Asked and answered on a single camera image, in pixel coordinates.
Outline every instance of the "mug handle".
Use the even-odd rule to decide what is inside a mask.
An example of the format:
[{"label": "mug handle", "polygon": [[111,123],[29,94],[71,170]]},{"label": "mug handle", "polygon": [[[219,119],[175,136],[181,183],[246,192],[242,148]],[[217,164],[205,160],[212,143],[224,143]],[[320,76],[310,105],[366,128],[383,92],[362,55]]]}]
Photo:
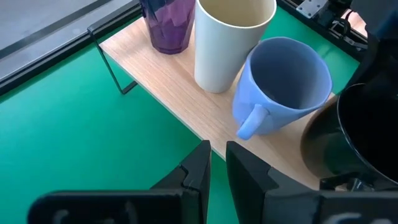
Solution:
[{"label": "mug handle", "polygon": [[236,135],[243,140],[248,140],[268,115],[269,111],[267,109],[263,108],[260,104],[255,104],[248,118],[246,118],[236,132]]}]

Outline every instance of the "green surface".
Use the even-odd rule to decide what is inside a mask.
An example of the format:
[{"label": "green surface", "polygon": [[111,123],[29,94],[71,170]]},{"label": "green surface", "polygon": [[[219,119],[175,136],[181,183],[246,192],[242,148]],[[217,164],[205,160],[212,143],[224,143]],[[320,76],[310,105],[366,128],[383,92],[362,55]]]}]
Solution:
[{"label": "green surface", "polygon": [[[317,50],[334,92],[358,66],[281,9],[265,37],[276,35]],[[199,142],[141,87],[120,95],[91,45],[0,98],[0,223],[25,223],[29,205],[53,190],[147,189]],[[212,156],[208,223],[238,223],[226,164]]]}]

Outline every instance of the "wooden shelf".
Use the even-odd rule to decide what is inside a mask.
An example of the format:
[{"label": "wooden shelf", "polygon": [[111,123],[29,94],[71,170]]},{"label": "wooden shelf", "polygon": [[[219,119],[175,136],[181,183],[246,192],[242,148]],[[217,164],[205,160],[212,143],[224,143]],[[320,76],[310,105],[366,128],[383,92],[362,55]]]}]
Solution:
[{"label": "wooden shelf", "polygon": [[276,169],[313,188],[318,179],[306,168],[300,154],[300,138],[311,114],[267,136],[240,140],[231,105],[236,88],[222,94],[207,93],[193,78],[194,33],[187,50],[177,55],[159,53],[151,46],[143,18],[101,44],[136,82],[162,103],[199,138],[209,139],[213,150],[225,159],[226,142],[234,140]]}]

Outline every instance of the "metal bracket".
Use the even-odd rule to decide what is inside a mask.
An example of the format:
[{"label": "metal bracket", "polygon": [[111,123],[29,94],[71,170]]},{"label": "metal bracket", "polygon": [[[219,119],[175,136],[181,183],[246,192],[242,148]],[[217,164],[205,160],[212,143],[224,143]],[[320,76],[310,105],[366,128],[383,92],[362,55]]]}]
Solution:
[{"label": "metal bracket", "polygon": [[305,0],[303,3],[296,7],[296,11],[303,14],[303,16],[311,19],[323,7],[325,7],[328,0]]}]

